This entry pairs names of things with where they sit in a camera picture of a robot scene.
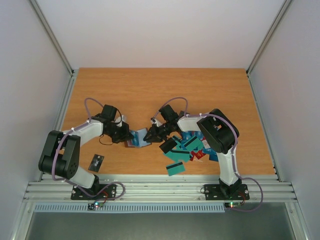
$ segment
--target brown wooden surface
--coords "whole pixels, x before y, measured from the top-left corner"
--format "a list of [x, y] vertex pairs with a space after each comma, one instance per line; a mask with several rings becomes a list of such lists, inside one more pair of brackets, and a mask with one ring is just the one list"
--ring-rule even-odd
[[[150, 118], [170, 98], [189, 101], [188, 112], [206, 113], [219, 108], [240, 132], [236, 157], [241, 174], [274, 174], [273, 165], [244, 69], [208, 68], [81, 68], [70, 99], [63, 130], [87, 119], [84, 99], [92, 97], [117, 107], [127, 116], [130, 129], [151, 126]], [[179, 112], [181, 99], [170, 103]], [[88, 101], [92, 115], [101, 107]], [[105, 136], [104, 143], [111, 139]], [[101, 145], [98, 138], [80, 150], [80, 165], [88, 169], [94, 154], [104, 156], [100, 174], [167, 174], [173, 161], [163, 155], [159, 143], [143, 148], [126, 148], [123, 143]], [[209, 161], [185, 163], [185, 174], [219, 174], [219, 164]]]

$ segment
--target metal corner post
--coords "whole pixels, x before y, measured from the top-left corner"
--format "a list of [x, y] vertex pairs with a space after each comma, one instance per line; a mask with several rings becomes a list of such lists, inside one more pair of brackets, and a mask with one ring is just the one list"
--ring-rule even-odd
[[71, 67], [64, 51], [62, 50], [58, 40], [56, 39], [55, 34], [53, 33], [48, 21], [46, 20], [46, 17], [44, 15], [44, 13], [42, 12], [37, 0], [28, 0], [29, 3], [31, 4], [36, 16], [38, 17], [40, 23], [42, 24], [46, 34], [48, 35], [48, 37], [50, 38], [54, 48], [56, 49], [56, 51], [58, 52], [59, 56], [61, 57], [67, 71], [70, 73], [70, 76], [73, 75], [74, 70]]
[[247, 74], [250, 74], [254, 67], [256, 66], [260, 56], [264, 52], [264, 49], [267, 47], [269, 41], [271, 40], [272, 36], [274, 35], [275, 31], [277, 30], [279, 24], [281, 23], [282, 19], [284, 18], [286, 12], [288, 11], [289, 7], [291, 6], [292, 2], [294, 0], [284, 0], [283, 4], [278, 11], [275, 19], [273, 20], [273, 23], [271, 24], [268, 32], [266, 33], [261, 45], [259, 46], [255, 56], [253, 57], [248, 69], [247, 69]]

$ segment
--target gray floor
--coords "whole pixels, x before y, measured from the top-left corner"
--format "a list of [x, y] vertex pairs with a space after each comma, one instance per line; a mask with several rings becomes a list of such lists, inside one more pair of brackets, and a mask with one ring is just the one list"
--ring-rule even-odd
[[283, 203], [251, 213], [34, 213], [28, 240], [291, 240]]

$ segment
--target metal grille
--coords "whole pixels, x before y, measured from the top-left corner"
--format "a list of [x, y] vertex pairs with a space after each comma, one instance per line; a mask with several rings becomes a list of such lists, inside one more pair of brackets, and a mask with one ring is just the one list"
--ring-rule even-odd
[[89, 210], [87, 203], [37, 203], [35, 212], [44, 213], [224, 213], [223, 203], [106, 203]]

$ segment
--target white panel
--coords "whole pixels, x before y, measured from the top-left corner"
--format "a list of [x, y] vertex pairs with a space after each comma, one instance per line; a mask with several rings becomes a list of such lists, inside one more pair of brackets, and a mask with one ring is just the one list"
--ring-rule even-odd
[[252, 76], [274, 157], [320, 239], [320, 1], [294, 1]]
[[283, 1], [38, 2], [74, 68], [247, 68]]
[[0, 239], [9, 239], [68, 72], [27, 0], [0, 7]]

